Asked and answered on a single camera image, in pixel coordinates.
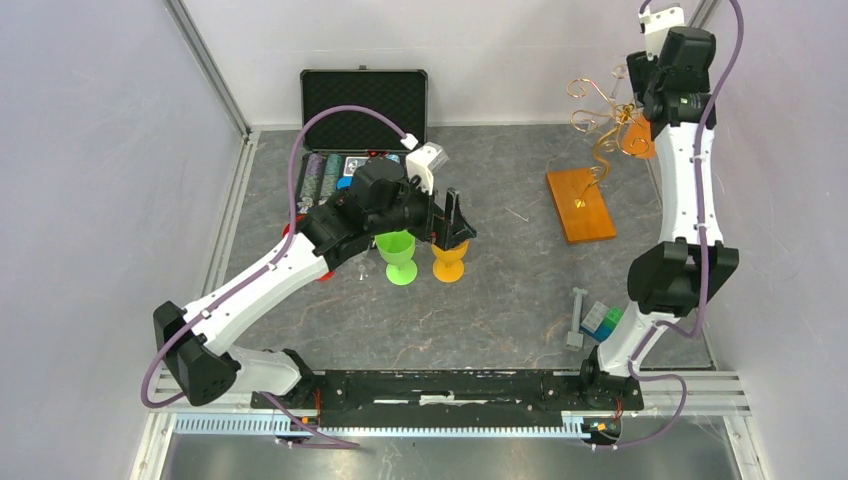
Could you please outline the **yellow plastic wine glass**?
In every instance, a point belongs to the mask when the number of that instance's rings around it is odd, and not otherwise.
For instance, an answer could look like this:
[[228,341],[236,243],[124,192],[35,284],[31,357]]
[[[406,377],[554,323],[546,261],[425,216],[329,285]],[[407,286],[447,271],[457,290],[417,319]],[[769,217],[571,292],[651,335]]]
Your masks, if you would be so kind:
[[443,283],[454,283],[462,278],[465,272],[463,257],[467,254],[470,243],[470,240],[466,240],[450,250],[442,250],[436,245],[431,246],[435,256],[432,271],[437,280]]

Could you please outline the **green plastic wine glass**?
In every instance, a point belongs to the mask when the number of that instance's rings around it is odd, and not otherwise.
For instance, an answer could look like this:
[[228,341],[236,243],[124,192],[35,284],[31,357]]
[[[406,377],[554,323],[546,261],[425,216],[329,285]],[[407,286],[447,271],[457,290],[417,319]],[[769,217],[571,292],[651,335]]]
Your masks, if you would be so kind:
[[398,286],[412,283],[418,273],[413,261],[415,237],[406,231],[388,232],[377,235],[375,242],[378,253],[387,263],[387,279]]

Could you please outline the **orange plastic wine glass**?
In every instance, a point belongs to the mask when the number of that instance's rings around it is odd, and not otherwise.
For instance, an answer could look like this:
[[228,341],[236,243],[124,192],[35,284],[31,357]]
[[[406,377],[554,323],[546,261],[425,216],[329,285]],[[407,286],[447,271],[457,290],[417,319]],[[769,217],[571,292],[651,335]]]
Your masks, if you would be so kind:
[[656,155],[656,150],[651,138],[650,126],[650,122],[641,113],[632,117],[623,129],[619,140],[622,151],[639,159],[653,158]]

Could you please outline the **red plastic wine glass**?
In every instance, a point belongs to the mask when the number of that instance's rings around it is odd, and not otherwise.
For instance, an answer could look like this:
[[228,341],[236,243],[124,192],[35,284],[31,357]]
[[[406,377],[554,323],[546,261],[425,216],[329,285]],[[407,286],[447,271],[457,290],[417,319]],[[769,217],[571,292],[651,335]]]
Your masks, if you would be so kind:
[[[296,217],[295,217],[295,222],[299,222],[305,217],[306,217],[306,214],[297,214]],[[291,229],[291,223],[286,224],[285,227],[282,230],[282,239],[285,239],[288,236],[290,229]],[[333,276],[334,276],[334,271],[328,271],[326,274],[324,274],[319,279],[317,279],[317,282],[325,283],[325,282],[331,280],[333,278]]]

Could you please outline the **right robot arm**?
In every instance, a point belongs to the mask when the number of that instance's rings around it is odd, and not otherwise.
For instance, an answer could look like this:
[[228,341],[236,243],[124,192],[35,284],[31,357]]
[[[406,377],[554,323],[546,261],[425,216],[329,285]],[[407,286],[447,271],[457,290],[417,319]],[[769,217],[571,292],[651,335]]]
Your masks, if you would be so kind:
[[581,367],[577,392],[591,408],[612,401],[617,383],[637,376],[659,336],[677,330],[690,312],[703,314],[738,268],[739,252],[726,246],[716,219],[710,180],[719,87],[709,69],[716,50],[714,34],[675,26],[657,50],[627,58],[659,162],[662,226],[658,243],[631,263],[622,318]]

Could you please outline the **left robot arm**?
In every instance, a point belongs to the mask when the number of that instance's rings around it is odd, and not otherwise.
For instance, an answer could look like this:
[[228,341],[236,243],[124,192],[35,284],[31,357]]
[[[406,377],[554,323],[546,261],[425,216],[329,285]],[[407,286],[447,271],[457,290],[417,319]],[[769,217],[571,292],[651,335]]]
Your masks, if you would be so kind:
[[185,307],[167,301],[153,313],[157,358],[192,406],[228,392],[268,392],[290,407],[306,405],[314,381],[292,352],[260,352],[235,341],[269,310],[300,288],[364,252],[375,236],[410,233],[442,250],[476,237],[459,195],[448,189],[439,206],[425,178],[375,159],[359,167],[351,185],[336,191],[292,226],[260,260],[218,290]]

